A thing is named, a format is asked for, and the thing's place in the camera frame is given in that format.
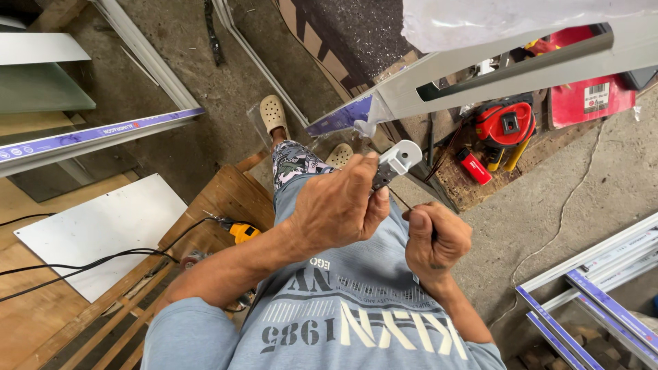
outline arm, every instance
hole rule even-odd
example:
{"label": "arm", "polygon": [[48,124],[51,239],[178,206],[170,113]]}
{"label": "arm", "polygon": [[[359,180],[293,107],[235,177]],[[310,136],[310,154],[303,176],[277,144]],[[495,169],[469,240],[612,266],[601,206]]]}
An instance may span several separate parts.
{"label": "arm", "polygon": [[192,297],[224,308],[281,267],[369,239],[389,213],[387,188],[368,197],[377,164],[376,153],[354,155],[342,171],[310,179],[288,219],[180,275],[157,312]]}
{"label": "arm", "polygon": [[487,326],[450,275],[450,268],[470,249],[470,226],[437,202],[417,205],[403,217],[409,221],[407,264],[422,287],[445,309],[464,341],[493,343]]}

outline white cable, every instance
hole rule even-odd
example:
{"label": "white cable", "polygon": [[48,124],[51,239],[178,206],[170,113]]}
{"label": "white cable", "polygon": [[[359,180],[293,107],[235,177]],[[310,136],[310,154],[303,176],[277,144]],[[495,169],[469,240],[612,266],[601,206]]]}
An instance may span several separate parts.
{"label": "white cable", "polygon": [[[573,188],[573,190],[571,190],[571,193],[569,193],[569,196],[567,197],[567,200],[565,200],[565,202],[562,204],[562,211],[560,212],[560,223],[559,223],[559,226],[557,227],[557,232],[555,233],[555,236],[548,243],[544,244],[544,246],[541,247],[538,251],[535,251],[535,252],[529,254],[527,257],[525,257],[523,259],[523,261],[521,261],[517,265],[517,268],[514,269],[514,272],[512,273],[512,279],[511,279],[512,280],[512,288],[514,288],[517,285],[516,282],[515,282],[515,277],[517,276],[517,272],[519,271],[519,268],[521,267],[521,265],[523,265],[523,263],[525,261],[528,261],[528,258],[530,258],[533,255],[536,255],[538,253],[541,253],[544,249],[546,249],[546,247],[551,245],[551,243],[553,243],[555,241],[555,239],[557,239],[558,235],[560,235],[560,232],[562,232],[562,224],[563,224],[563,221],[564,221],[564,218],[565,218],[565,209],[567,208],[567,203],[569,202],[571,197],[574,195],[576,190],[585,182],[585,179],[587,178],[587,175],[590,174],[590,170],[592,169],[592,162],[594,162],[594,153],[596,153],[596,149],[599,147],[599,141],[601,140],[601,133],[603,132],[603,123],[604,123],[604,121],[601,122],[601,126],[600,126],[600,129],[599,129],[599,134],[596,136],[596,142],[594,143],[594,147],[592,148],[592,154],[590,155],[590,164],[587,166],[587,170],[585,171],[585,174],[582,176],[582,179],[580,180],[578,185],[576,185],[576,187]],[[505,311],[505,313],[503,313],[503,315],[501,317],[497,318],[493,323],[491,323],[489,325],[489,329],[491,329],[498,321],[502,320],[502,318],[505,317],[508,313],[514,311],[514,309],[517,308],[518,304],[519,304],[519,298],[515,294],[514,295],[514,306],[512,306],[512,308]]]}

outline barcode label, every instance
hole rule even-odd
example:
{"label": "barcode label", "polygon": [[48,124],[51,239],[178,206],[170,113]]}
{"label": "barcode label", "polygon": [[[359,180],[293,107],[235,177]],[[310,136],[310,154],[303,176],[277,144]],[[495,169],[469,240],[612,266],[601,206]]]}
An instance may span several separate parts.
{"label": "barcode label", "polygon": [[605,85],[606,84],[600,84],[600,85],[590,87],[590,95],[592,95],[593,93],[602,92],[603,90],[605,90]]}
{"label": "barcode label", "polygon": [[584,89],[585,114],[608,108],[610,82],[590,86]]}

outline red lighter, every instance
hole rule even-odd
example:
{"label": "red lighter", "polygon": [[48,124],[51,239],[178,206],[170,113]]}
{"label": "red lighter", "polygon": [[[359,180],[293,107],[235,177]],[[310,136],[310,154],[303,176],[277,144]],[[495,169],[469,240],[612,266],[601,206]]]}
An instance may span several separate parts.
{"label": "red lighter", "polygon": [[471,154],[467,148],[464,148],[457,152],[457,160],[466,167],[473,177],[480,183],[480,185],[485,185],[489,180],[492,179],[491,174],[484,168],[484,166],[477,160],[476,157]]}

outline patterned pants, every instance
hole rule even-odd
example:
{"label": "patterned pants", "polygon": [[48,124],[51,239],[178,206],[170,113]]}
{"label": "patterned pants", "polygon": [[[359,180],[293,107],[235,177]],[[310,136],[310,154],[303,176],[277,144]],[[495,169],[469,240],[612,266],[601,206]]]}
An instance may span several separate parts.
{"label": "patterned pants", "polygon": [[312,151],[293,140],[284,140],[274,147],[274,191],[293,177],[305,173],[330,173],[334,168],[322,162]]}

